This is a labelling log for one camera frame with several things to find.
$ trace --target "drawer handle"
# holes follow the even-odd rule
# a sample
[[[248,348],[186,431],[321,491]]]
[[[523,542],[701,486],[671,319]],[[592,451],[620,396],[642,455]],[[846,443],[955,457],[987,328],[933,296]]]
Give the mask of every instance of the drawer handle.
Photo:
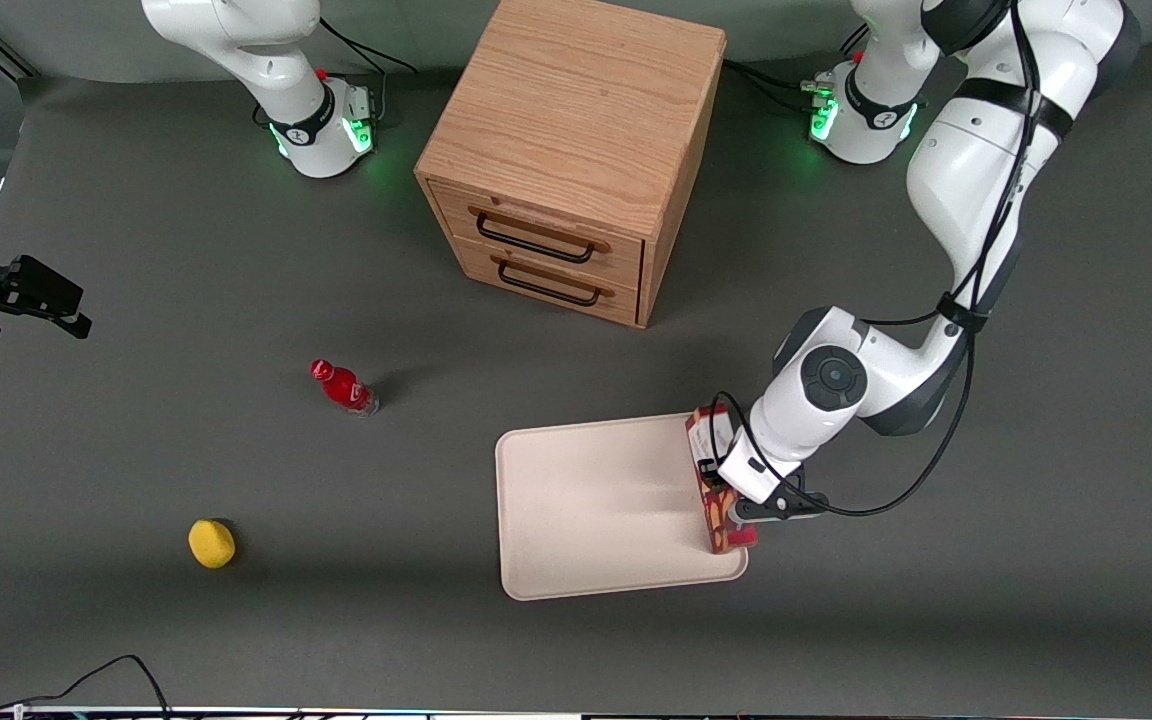
[[[561,300],[563,302],[571,302],[573,305],[577,306],[593,306],[598,302],[599,290],[594,288],[594,295],[590,297],[576,297],[573,295],[567,295],[566,291],[550,290],[548,287],[540,287],[536,283],[530,283],[528,281],[520,281],[517,278],[510,278],[505,274],[509,268],[508,260],[500,260],[500,266],[497,270],[497,274],[500,278],[500,282],[505,285],[511,285],[513,287],[521,287],[522,290],[538,291],[540,295],[553,297],[553,300]]]
[[[562,250],[553,250],[545,245],[537,245],[535,242],[526,242],[525,240],[508,236],[508,234],[500,232],[490,232],[488,228],[483,227],[483,223],[487,221],[488,214],[479,213],[479,222],[475,223],[476,227],[479,228],[479,234],[485,238],[503,242],[506,245],[521,247],[521,249],[524,250],[540,252],[540,255],[548,256],[548,258],[553,258],[554,260],[562,260],[564,263],[573,263],[577,265],[589,263],[589,259],[594,256],[593,242],[585,245],[585,252],[581,252],[581,255],[571,255],[571,252],[563,252]]]

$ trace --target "white robotic arm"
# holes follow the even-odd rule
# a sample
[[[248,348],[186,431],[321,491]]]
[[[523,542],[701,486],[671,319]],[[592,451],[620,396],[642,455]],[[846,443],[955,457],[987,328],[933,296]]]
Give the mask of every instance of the white robotic arm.
[[[293,44],[319,23],[319,0],[142,0],[154,30],[215,61],[251,91],[279,151],[305,176],[336,176],[372,147],[365,88],[320,78]]]
[[[927,318],[931,327],[916,348],[838,306],[799,318],[773,359],[771,386],[751,407],[748,427],[719,468],[748,498],[733,506],[738,521],[789,520],[827,509],[787,488],[787,478],[797,477],[801,486],[803,461],[855,416],[882,435],[916,433],[932,422],[1015,264],[1028,188],[1089,97],[1126,69],[1139,46],[1139,26],[1120,0],[1021,0],[1020,23],[1038,73],[1039,94],[1030,106],[1011,1],[925,0],[912,31],[905,20],[918,0],[854,5],[873,24],[874,39],[859,67],[843,63],[831,70],[835,77],[846,74],[847,90],[820,115],[832,115],[826,137],[819,119],[812,131],[840,158],[877,161],[900,142],[900,119],[912,111],[901,109],[902,104],[927,77],[922,54],[927,38],[968,65],[968,78],[929,128],[905,180],[919,218],[950,256],[954,291]],[[892,26],[897,32],[887,33]],[[865,71],[878,63],[881,70]],[[865,79],[881,77],[895,78],[897,90],[878,94],[877,81]],[[856,88],[863,88],[859,97]],[[884,113],[890,122],[873,127]],[[1026,124],[1033,128],[1030,142]],[[1015,182],[1011,168],[1018,173]],[[995,228],[999,209],[1010,211]]]

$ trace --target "red bottle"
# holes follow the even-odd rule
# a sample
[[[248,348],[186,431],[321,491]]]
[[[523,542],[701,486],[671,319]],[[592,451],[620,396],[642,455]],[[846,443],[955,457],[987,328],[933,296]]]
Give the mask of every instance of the red bottle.
[[[310,365],[310,374],[323,382],[323,392],[332,402],[343,407],[349,414],[366,418],[380,410],[380,400],[365,384],[358,382],[356,374],[343,367],[334,367],[325,359],[316,359]]]

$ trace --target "plastic tray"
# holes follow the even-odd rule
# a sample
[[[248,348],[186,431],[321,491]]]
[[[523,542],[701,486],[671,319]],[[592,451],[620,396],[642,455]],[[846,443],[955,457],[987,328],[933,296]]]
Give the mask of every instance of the plastic tray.
[[[736,579],[714,555],[690,414],[513,430],[497,442],[500,584],[515,600]]]

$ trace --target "gray table surface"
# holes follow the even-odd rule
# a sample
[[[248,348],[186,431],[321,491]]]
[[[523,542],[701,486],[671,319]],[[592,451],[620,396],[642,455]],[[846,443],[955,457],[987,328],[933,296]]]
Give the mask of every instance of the gray table surface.
[[[94,328],[3,319],[0,702],[137,652],[177,705],[1152,717],[1152,47],[1030,197],[919,495],[767,528],[735,583],[550,602],[500,589],[500,434],[753,401],[804,310],[922,313],[948,263],[914,142],[847,167],[723,76],[652,328],[468,281],[411,174],[450,85],[396,78],[378,154],[328,181],[234,83],[26,89],[0,260],[82,283]],[[326,404],[317,356],[382,414]],[[856,424],[813,484],[881,502],[943,420]],[[241,530],[230,570],[189,556],[205,516]],[[126,667],[73,700],[151,697]]]

